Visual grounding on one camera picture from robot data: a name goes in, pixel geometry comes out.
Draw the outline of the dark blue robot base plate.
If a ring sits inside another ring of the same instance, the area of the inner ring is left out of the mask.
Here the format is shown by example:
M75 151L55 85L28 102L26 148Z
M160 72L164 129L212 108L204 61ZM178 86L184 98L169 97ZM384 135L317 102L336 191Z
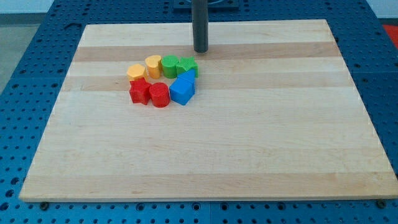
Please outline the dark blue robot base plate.
M191 0L171 0L174 11L189 11L192 8ZM208 10L237 10L240 0L208 0Z

